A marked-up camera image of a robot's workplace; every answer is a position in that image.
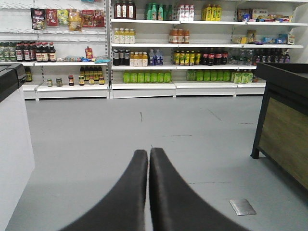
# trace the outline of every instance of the black object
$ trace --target black object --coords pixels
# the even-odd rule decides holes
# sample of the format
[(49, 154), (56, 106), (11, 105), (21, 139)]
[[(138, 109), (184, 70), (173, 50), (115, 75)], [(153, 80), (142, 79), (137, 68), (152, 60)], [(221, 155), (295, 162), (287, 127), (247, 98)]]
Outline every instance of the black object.
[(151, 150), (149, 174), (154, 231), (248, 231), (196, 194), (163, 149)]
[(147, 152), (136, 150), (110, 192), (61, 231), (144, 231), (147, 166)]
[(20, 88), (26, 81), (26, 71), (22, 64), (0, 64), (0, 102)]

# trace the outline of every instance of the bottle label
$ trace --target bottle label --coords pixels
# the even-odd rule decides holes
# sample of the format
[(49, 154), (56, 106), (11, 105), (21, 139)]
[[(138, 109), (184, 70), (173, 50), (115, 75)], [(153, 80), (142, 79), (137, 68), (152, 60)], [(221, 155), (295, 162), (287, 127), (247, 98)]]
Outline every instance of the bottle label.
[(134, 7), (133, 6), (129, 6), (128, 8), (128, 12), (129, 12), (129, 19), (134, 18)]

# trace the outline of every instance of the jar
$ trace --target jar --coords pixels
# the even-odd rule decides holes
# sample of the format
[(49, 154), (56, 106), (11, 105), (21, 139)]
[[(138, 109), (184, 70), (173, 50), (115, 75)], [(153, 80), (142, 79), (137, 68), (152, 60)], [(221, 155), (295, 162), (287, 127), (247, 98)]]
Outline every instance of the jar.
[(62, 87), (63, 86), (62, 79), (61, 78), (56, 78), (56, 84), (57, 84), (57, 87)]
[(47, 79), (47, 87), (52, 87), (52, 79)]
[(79, 76), (79, 85), (84, 86), (85, 85), (85, 78), (84, 76)]
[(68, 76), (68, 85), (69, 86), (73, 86), (74, 85), (74, 76), (73, 75), (69, 75)]
[(94, 85), (94, 77), (93, 76), (89, 77), (89, 85)]

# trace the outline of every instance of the green bottle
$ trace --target green bottle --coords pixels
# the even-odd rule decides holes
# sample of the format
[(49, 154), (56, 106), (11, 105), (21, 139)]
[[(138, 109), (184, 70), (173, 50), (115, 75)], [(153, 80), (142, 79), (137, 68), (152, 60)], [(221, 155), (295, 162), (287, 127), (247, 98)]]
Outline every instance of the green bottle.
[(211, 72), (209, 70), (205, 70), (203, 74), (203, 81), (211, 80)]

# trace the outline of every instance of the condiment jar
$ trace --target condiment jar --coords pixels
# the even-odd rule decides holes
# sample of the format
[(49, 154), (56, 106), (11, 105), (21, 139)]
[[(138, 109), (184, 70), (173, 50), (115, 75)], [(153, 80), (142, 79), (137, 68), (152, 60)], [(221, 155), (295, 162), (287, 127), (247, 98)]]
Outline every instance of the condiment jar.
[(47, 87), (52, 87), (52, 79), (47, 79)]
[(61, 78), (56, 78), (56, 84), (57, 84), (57, 87), (62, 87), (63, 86), (62, 79)]
[(69, 86), (73, 86), (74, 85), (74, 76), (73, 75), (69, 75), (68, 76), (68, 85)]

